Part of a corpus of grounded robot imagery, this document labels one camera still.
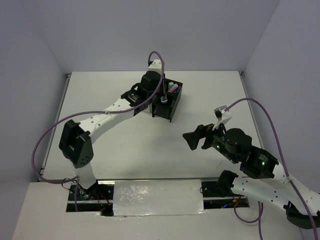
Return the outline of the purple highlighter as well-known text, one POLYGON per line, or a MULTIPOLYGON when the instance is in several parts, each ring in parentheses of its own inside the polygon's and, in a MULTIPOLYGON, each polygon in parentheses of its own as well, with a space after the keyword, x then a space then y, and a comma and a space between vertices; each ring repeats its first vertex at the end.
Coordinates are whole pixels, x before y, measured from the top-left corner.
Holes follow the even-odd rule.
POLYGON ((175 83, 175 84, 168 90, 168 92, 169 92, 169 93, 173 93, 178 87, 179 87, 179 85, 175 83))

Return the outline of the clear blue-capped spray bottle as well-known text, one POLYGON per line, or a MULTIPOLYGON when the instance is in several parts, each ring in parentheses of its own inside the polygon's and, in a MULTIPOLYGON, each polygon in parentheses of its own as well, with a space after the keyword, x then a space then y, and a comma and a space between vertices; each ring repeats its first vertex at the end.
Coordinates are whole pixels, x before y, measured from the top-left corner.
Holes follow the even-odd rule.
POLYGON ((163 95, 160 97, 160 101, 162 104, 166 104, 168 102, 168 98, 166 95, 163 95))

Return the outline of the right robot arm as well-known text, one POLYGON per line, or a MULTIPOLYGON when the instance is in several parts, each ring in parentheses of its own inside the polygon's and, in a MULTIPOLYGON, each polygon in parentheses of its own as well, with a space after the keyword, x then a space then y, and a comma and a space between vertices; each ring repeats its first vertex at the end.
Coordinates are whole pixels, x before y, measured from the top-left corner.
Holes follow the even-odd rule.
POLYGON ((239 128, 226 129, 224 124, 198 125, 182 137, 193 151, 200 139, 202 149, 214 148, 248 178, 223 170, 214 187, 220 196, 243 195, 270 203, 285 211, 293 225, 310 230, 320 226, 320 195, 294 177, 286 176, 281 163, 265 149, 252 145, 252 138, 239 128))

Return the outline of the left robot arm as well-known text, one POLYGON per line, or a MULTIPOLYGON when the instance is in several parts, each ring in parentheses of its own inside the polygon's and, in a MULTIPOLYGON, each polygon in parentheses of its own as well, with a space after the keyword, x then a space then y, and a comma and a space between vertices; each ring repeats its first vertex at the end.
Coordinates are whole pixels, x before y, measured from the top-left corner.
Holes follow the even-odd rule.
POLYGON ((93 143, 117 124, 147 109, 157 96, 161 84, 161 74, 149 70, 140 82, 123 93, 103 113, 79 122, 71 119, 64 124, 58 146, 64 157, 72 163, 79 177, 79 192, 84 198, 91 200, 99 192, 99 184, 91 166, 93 143))

